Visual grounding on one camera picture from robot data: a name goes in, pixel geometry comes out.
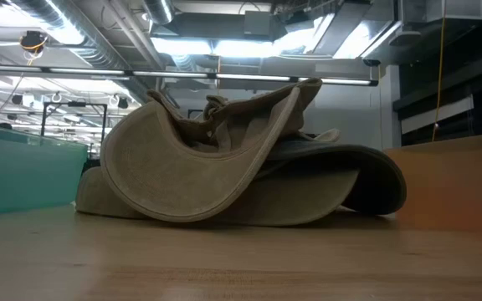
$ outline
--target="ventilation duct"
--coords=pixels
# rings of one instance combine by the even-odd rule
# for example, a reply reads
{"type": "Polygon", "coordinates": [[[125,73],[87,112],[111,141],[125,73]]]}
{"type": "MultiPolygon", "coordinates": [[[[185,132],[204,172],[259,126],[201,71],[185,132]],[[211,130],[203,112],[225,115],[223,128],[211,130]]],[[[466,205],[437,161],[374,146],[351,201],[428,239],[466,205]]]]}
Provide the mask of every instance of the ventilation duct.
{"type": "Polygon", "coordinates": [[[182,72],[195,72],[197,71],[197,64],[191,55],[172,55],[172,60],[176,67],[182,72]]]}
{"type": "Polygon", "coordinates": [[[165,25],[174,19],[171,0],[144,0],[144,8],[154,24],[165,25]]]}
{"type": "MultiPolygon", "coordinates": [[[[60,43],[82,46],[71,50],[97,69],[130,69],[98,28],[75,6],[65,0],[6,0],[11,6],[34,18],[40,27],[60,43]]],[[[142,102],[146,86],[138,79],[121,81],[132,97],[142,102]]]]}

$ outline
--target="hat brim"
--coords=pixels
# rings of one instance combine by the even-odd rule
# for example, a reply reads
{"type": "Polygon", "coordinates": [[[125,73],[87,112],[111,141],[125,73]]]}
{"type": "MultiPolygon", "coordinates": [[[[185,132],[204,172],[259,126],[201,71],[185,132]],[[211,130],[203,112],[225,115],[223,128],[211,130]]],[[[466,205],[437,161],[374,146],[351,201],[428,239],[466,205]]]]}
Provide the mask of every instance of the hat brim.
{"type": "Polygon", "coordinates": [[[277,141],[300,89],[270,112],[251,145],[204,153],[184,144],[167,110],[153,101],[121,120],[101,150],[105,181],[125,203],[149,217],[194,222],[227,208],[246,189],[277,141]]]}
{"type": "Polygon", "coordinates": [[[350,194],[358,170],[299,170],[289,162],[250,183],[216,221],[252,226],[294,226],[316,221],[335,211],[350,194]]]}
{"type": "Polygon", "coordinates": [[[121,201],[105,182],[99,167],[92,167],[81,176],[75,210],[104,217],[147,218],[121,201]]]}
{"type": "Polygon", "coordinates": [[[293,226],[340,205],[367,214],[395,212],[406,185],[384,153],[360,145],[281,140],[239,199],[216,219],[255,226],[293,226]]]}
{"type": "Polygon", "coordinates": [[[269,153],[269,161],[289,161],[302,157],[332,160],[342,168],[360,171],[343,206],[357,212],[385,215],[399,210],[407,197],[403,174],[386,154],[362,145],[340,145],[304,139],[282,140],[269,153]]]}

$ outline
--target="teal panel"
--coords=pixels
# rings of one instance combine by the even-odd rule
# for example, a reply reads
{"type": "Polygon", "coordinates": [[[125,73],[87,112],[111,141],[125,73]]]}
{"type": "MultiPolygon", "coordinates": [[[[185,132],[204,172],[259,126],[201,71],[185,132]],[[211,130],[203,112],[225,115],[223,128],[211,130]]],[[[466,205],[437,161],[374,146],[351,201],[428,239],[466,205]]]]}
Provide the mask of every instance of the teal panel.
{"type": "Polygon", "coordinates": [[[0,213],[69,204],[87,146],[0,128],[0,213]]]}

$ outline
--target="fluorescent light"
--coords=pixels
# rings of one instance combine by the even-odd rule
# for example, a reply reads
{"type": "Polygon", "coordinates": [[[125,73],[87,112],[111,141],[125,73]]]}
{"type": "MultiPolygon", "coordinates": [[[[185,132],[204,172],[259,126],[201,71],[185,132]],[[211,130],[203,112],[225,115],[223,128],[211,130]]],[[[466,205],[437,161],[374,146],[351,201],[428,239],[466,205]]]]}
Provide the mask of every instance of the fluorescent light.
{"type": "Polygon", "coordinates": [[[156,76],[156,77],[170,77],[170,78],[189,78],[189,79],[206,79],[208,77],[205,73],[191,73],[191,72],[168,72],[168,71],[135,71],[135,76],[156,76]]]}
{"type": "Polygon", "coordinates": [[[73,121],[73,122],[80,122],[81,121],[80,117],[74,116],[74,115],[65,115],[64,118],[66,120],[70,120],[70,121],[73,121]]]}
{"type": "Polygon", "coordinates": [[[315,29],[310,28],[287,33],[284,37],[274,41],[273,47],[277,54],[281,54],[284,50],[301,48],[311,41],[314,32],[315,29]]]}
{"type": "Polygon", "coordinates": [[[130,80],[129,76],[91,75],[93,80],[130,80]]]}
{"type": "Polygon", "coordinates": [[[277,53],[271,42],[223,40],[214,53],[230,58],[268,58],[277,53]]]}
{"type": "Polygon", "coordinates": [[[325,34],[326,30],[331,25],[332,19],[334,19],[334,16],[335,16],[334,13],[329,13],[322,19],[322,21],[320,21],[319,18],[317,18],[314,21],[314,26],[317,27],[317,29],[315,30],[314,36],[311,39],[311,41],[309,41],[309,43],[306,44],[305,51],[304,51],[305,54],[314,51],[319,41],[321,41],[321,38],[323,38],[323,34],[325,34]]]}
{"type": "MultiPolygon", "coordinates": [[[[42,129],[41,125],[16,125],[13,124],[13,128],[16,129],[31,129],[31,130],[40,130],[42,129]]],[[[88,133],[101,133],[100,127],[95,126],[73,126],[73,125],[46,125],[44,127],[46,130],[76,130],[76,131],[84,131],[88,133]]],[[[105,133],[109,133],[112,128],[105,128],[105,133]]]]}
{"type": "Polygon", "coordinates": [[[104,74],[104,75],[123,75],[123,70],[101,70],[101,69],[70,69],[70,68],[50,68],[51,72],[66,74],[104,74]]]}
{"type": "Polygon", "coordinates": [[[217,74],[218,79],[255,79],[270,81],[290,81],[289,76],[271,76],[271,75],[249,75],[249,74],[217,74]]]}
{"type": "Polygon", "coordinates": [[[332,56],[334,59],[356,59],[369,46],[369,28],[361,22],[349,34],[338,51],[332,56]]]}
{"type": "Polygon", "coordinates": [[[55,107],[52,106],[52,105],[49,105],[49,106],[48,106],[48,109],[50,109],[50,110],[56,110],[57,112],[59,112],[59,113],[61,113],[61,114],[66,114],[66,113],[68,113],[67,111],[65,111],[65,110],[63,110],[63,109],[55,108],[55,107]]]}
{"type": "Polygon", "coordinates": [[[170,55],[210,54],[209,42],[203,39],[151,38],[157,52],[170,55]]]}
{"type": "Polygon", "coordinates": [[[79,45],[85,41],[85,37],[65,16],[60,15],[63,19],[63,26],[54,27],[42,22],[40,27],[54,37],[59,43],[68,45],[79,45]]]}
{"type": "Polygon", "coordinates": [[[363,54],[361,54],[360,56],[362,58],[365,58],[366,56],[368,56],[371,52],[373,52],[373,50],[377,49],[379,46],[381,46],[382,42],[384,42],[387,38],[389,38],[393,32],[395,32],[399,27],[401,27],[401,21],[397,21],[395,22],[395,24],[393,24],[393,26],[388,29],[388,31],[386,31],[386,33],[384,33],[384,35],[382,35],[377,41],[375,41],[375,43],[373,43],[366,51],[364,51],[363,54]]]}
{"type": "Polygon", "coordinates": [[[39,67],[28,67],[28,66],[7,66],[7,65],[0,65],[0,71],[9,71],[9,72],[42,72],[42,69],[39,67]]]}
{"type": "MultiPolygon", "coordinates": [[[[308,78],[299,78],[299,81],[307,80],[308,78]]],[[[353,84],[353,85],[370,85],[371,80],[362,79],[321,79],[323,84],[353,84]]]]}
{"type": "Polygon", "coordinates": [[[28,15],[20,13],[18,10],[8,6],[0,6],[0,26],[16,28],[36,28],[38,22],[28,15]]]}

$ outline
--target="orange cable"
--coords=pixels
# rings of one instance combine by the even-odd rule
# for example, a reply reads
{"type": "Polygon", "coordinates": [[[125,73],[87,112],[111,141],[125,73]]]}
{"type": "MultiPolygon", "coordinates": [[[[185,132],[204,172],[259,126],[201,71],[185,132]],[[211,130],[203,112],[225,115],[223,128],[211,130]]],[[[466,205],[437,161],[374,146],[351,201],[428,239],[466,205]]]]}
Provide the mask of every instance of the orange cable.
{"type": "Polygon", "coordinates": [[[446,13],[447,1],[444,1],[444,15],[442,16],[442,33],[440,34],[440,65],[438,67],[438,96],[436,101],[436,114],[434,115],[433,125],[433,139],[436,138],[436,129],[438,125],[438,113],[440,111],[440,99],[442,91],[442,66],[444,64],[444,32],[445,32],[445,13],[446,13]]]}

